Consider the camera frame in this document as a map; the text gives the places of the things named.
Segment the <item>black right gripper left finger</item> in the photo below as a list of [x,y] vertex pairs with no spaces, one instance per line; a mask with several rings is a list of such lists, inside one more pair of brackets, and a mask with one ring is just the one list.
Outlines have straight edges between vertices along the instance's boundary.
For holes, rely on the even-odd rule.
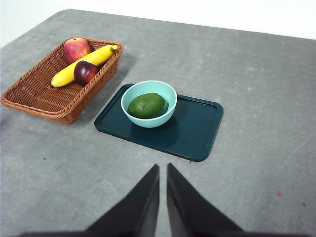
[[120,202],[90,225],[88,237],[153,237],[159,209],[159,166],[154,165]]

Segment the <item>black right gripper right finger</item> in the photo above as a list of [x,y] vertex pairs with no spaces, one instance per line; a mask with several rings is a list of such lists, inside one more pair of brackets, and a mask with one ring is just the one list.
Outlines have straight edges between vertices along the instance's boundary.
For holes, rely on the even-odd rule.
[[209,203],[169,163],[167,165],[167,209],[173,237],[234,237],[244,230]]

